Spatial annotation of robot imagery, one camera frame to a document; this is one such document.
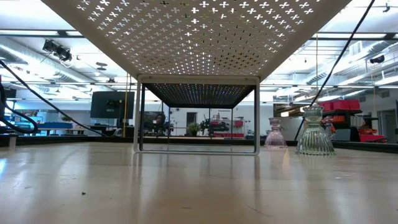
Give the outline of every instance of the light fixture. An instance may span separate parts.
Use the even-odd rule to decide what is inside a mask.
[[[373,88],[373,86],[338,86],[339,88]]]
[[[337,99],[337,98],[339,98],[339,97],[341,97],[341,96],[338,96],[338,95],[324,96],[324,97],[319,98],[318,101],[319,101],[319,102],[329,101],[329,100]]]
[[[359,90],[359,91],[355,91],[355,92],[352,92],[352,93],[348,93],[344,97],[354,96],[354,95],[357,95],[357,94],[362,93],[364,91],[366,91],[366,90]]]
[[[45,40],[43,50],[49,54],[54,54],[54,56],[57,56],[63,62],[72,60],[70,49],[66,49],[61,45],[54,43],[52,40]]]
[[[307,108],[307,107],[309,107],[309,106],[300,107],[300,112],[304,113],[304,108]]]
[[[282,112],[282,113],[280,114],[280,116],[283,117],[283,118],[286,118],[286,117],[289,116],[289,112],[288,112],[288,111]]]
[[[53,35],[58,36],[57,31],[51,30],[0,30],[2,35]]]
[[[70,36],[81,36],[82,34],[78,31],[66,31],[67,35]]]
[[[300,96],[300,97],[297,97],[296,99],[294,99],[294,101],[298,102],[298,101],[303,101],[303,100],[309,100],[309,99],[312,99],[314,97],[315,97],[315,95],[313,95],[313,96]]]

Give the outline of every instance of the ribbed glass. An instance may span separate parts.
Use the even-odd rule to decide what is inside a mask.
[[[325,130],[320,126],[323,107],[313,105],[303,110],[308,127],[298,140],[296,153],[316,156],[334,155],[333,145]]]
[[[267,149],[287,148],[284,136],[280,131],[280,118],[269,118],[271,132],[268,134],[265,146]]]

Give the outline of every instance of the ceiling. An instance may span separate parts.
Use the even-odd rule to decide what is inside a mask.
[[[44,3],[134,77],[156,73],[264,79],[349,0]]]
[[[187,1],[184,4],[183,2],[173,0],[165,1],[168,3],[166,5],[159,3],[163,3],[163,1],[134,1],[133,3],[133,1],[122,0],[72,0],[62,2],[45,0],[44,2],[49,5],[52,5],[54,2],[59,3],[59,7],[52,6],[52,8],[62,17],[66,18],[71,25],[77,28],[89,40],[81,36],[79,32],[74,34],[74,37],[66,36],[62,38],[40,34],[4,35],[2,33],[5,31],[9,32],[10,30],[75,30],[73,26],[39,0],[0,0],[0,40],[8,39],[19,44],[19,52],[30,55],[31,57],[34,56],[38,61],[47,56],[47,53],[42,50],[46,39],[54,40],[57,44],[71,49],[71,53],[74,55],[74,59],[70,64],[71,67],[62,67],[62,70],[73,74],[73,76],[77,76],[78,78],[74,82],[104,83],[109,78],[114,78],[116,82],[122,84],[126,83],[126,74],[129,72],[132,75],[138,73],[257,75],[262,78],[267,77],[262,81],[263,85],[305,85],[306,81],[313,78],[315,74],[317,42],[313,34],[319,30],[319,37],[321,38],[318,41],[318,64],[320,68],[327,68],[327,65],[334,63],[347,40],[347,37],[342,39],[333,37],[336,37],[336,33],[341,35],[342,32],[352,32],[370,1],[353,0],[339,13],[337,13],[339,11],[339,9],[336,9],[337,6],[334,6],[334,13],[332,13],[332,10],[329,14],[323,16],[319,15],[319,13],[323,12],[319,8],[324,7],[325,5],[323,4],[327,4],[325,3],[327,2],[326,0],[275,2],[272,0],[268,1],[267,4],[269,6],[264,5],[264,8],[261,6],[263,1],[256,0],[246,1],[245,3],[244,1],[226,1],[226,4],[229,5],[225,5],[225,7],[223,6],[224,1],[219,0],[206,1],[206,4],[209,5],[202,5],[203,1]],[[109,5],[105,6],[101,2],[109,2]],[[303,2],[307,2],[310,6],[304,6],[301,9],[300,4],[304,4]],[[349,1],[337,2],[339,2],[342,8]],[[390,10],[383,12],[386,9],[386,3],[390,6]],[[82,11],[78,8],[78,5],[86,7],[86,9]],[[97,6],[104,8],[98,17],[92,14],[94,11],[100,13],[100,9],[97,9]],[[117,6],[120,9],[123,8],[119,13],[116,13]],[[279,14],[281,18],[274,19],[273,17],[268,17],[268,12],[264,11],[268,7],[275,10],[275,12],[271,11],[271,16]],[[304,9],[307,7],[311,7],[314,12],[309,12],[307,15],[304,12]],[[303,19],[304,23],[295,24],[293,19],[288,17],[287,8],[292,8],[295,11],[294,13],[298,13],[298,16],[301,17],[300,19]],[[70,14],[65,12],[67,9],[73,12],[75,18],[70,18]],[[109,22],[109,25],[106,27],[103,25],[104,30],[99,29],[100,24],[107,17],[110,18],[112,12],[119,15],[116,17],[111,16],[114,17],[113,21]],[[127,19],[129,13],[130,17],[135,15],[128,22],[131,26],[122,27],[118,25],[124,18]],[[84,16],[87,18],[84,18],[84,21],[81,20],[81,24],[76,23],[77,20]],[[89,20],[89,16],[95,16],[96,20]],[[395,23],[397,16],[397,1],[376,0],[373,8],[360,27],[359,32],[397,33],[398,27]],[[267,19],[268,23],[262,24],[265,19]],[[295,29],[296,32],[292,32],[291,34],[285,32],[286,30],[282,25],[286,24],[279,24],[283,20],[285,20],[286,24],[292,26],[288,27],[287,31]],[[109,32],[112,32],[115,27],[120,27],[118,32],[110,34]],[[136,29],[134,32],[139,37],[142,37],[133,42],[135,37],[132,34],[123,34],[124,32],[128,32],[129,27]],[[125,39],[117,42],[116,45],[112,44],[112,41],[117,39],[115,35],[125,35]],[[126,43],[128,43],[128,40],[130,40],[130,45],[134,44],[139,47],[140,50],[135,49],[137,55],[131,49],[130,52],[127,52]],[[359,39],[352,41],[351,45],[358,41]],[[119,50],[118,47],[122,47],[122,44],[126,44],[126,46],[122,50]],[[349,57],[349,50],[346,51],[345,57]],[[57,58],[52,55],[48,59],[45,59],[43,63],[46,62],[53,69],[60,66]],[[97,71],[97,62],[107,64],[105,67],[106,70]],[[359,68],[359,65],[352,64],[350,66]],[[334,75],[328,85],[339,84],[343,80],[356,75],[357,73],[352,72],[338,74],[338,76]],[[21,89],[18,85],[11,85],[10,88]],[[90,88],[90,86],[85,86],[85,91]],[[124,85],[107,85],[106,88],[95,88],[95,91],[124,90],[125,88],[126,86]],[[261,90],[282,91],[278,90],[279,88],[286,89],[285,87],[263,86]],[[290,87],[287,89],[287,94],[291,95]],[[302,96],[303,91],[301,90],[296,91],[293,95]]]

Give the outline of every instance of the red object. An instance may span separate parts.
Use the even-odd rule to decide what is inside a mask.
[[[323,106],[324,112],[333,111],[333,110],[360,110],[361,105],[359,104],[359,100],[335,100],[329,102],[319,103],[320,106]]]
[[[360,110],[359,100],[337,100],[333,102],[333,110]]]
[[[235,127],[243,126],[243,121],[235,121]]]
[[[214,133],[214,136],[216,136],[216,137],[226,137],[226,138],[230,138],[232,136],[233,138],[243,138],[244,134],[243,133],[238,133],[238,134]]]
[[[360,134],[359,138],[360,138],[361,142],[367,142],[367,141],[375,141],[378,139],[384,139],[384,136],[373,135],[373,134]]]
[[[319,105],[323,106],[324,112],[333,110],[333,102],[319,103]]]

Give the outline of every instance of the desk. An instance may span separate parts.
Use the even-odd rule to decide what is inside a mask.
[[[108,126],[108,125],[91,125],[90,128],[92,130],[101,131],[101,133],[105,134],[106,136],[113,136],[114,131],[118,128],[123,129],[120,126]],[[132,137],[134,134],[134,126],[126,126],[126,136]]]
[[[66,131],[67,134],[73,134],[74,131],[77,131],[78,134],[84,134],[85,129],[81,128],[38,128],[39,131],[47,131],[46,135],[49,136],[51,131],[54,131],[54,134],[57,131]]]

